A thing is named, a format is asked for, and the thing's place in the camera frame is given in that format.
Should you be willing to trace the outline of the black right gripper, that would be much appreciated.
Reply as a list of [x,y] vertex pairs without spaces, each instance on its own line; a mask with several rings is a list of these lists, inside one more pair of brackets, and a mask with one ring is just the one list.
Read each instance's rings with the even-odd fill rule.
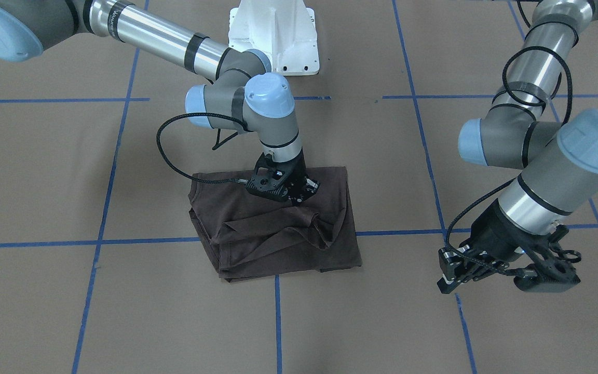
[[313,197],[319,190],[320,182],[308,177],[304,152],[286,163],[277,163],[273,175],[276,184],[277,200],[290,201],[292,206],[301,206],[304,201]]

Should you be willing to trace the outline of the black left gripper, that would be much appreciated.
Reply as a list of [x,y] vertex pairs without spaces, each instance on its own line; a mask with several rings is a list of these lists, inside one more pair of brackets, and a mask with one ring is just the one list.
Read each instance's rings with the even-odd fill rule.
[[[446,295],[453,293],[461,284],[494,274],[504,275],[509,263],[520,258],[521,253],[517,249],[524,248],[532,239],[532,234],[517,227],[506,216],[496,199],[472,223],[468,246],[439,249],[442,272],[442,277],[437,282],[439,291]],[[474,257],[492,262],[487,268],[475,263]]]

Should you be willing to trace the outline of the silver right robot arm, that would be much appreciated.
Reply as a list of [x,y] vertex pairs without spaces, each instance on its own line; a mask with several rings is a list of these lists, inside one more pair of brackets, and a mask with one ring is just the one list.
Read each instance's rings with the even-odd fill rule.
[[188,119],[203,128],[257,135],[263,151],[252,176],[224,183],[295,206],[318,192],[319,182],[306,170],[289,81],[260,50],[237,51],[129,1],[0,1],[3,61],[28,61],[85,33],[112,38],[207,80],[187,91],[185,113],[157,131],[159,153],[176,173],[188,177],[166,156],[161,136],[171,123]]

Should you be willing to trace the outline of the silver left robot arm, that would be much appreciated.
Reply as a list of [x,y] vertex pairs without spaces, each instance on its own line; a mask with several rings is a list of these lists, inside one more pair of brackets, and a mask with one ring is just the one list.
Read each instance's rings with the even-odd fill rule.
[[468,163],[518,169],[492,194],[458,246],[447,228],[437,286],[449,294],[492,274],[525,292],[564,292],[580,283],[581,254],[563,249],[564,220],[598,192],[598,109],[572,116],[566,58],[598,21],[598,1],[541,1],[524,45],[506,62],[484,118],[467,121],[458,149]]

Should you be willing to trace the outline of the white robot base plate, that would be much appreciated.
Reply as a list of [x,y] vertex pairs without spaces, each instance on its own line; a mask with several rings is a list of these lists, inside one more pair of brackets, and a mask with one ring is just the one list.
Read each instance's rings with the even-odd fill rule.
[[259,50],[284,76],[320,72],[316,15],[304,1],[242,1],[229,12],[228,45]]

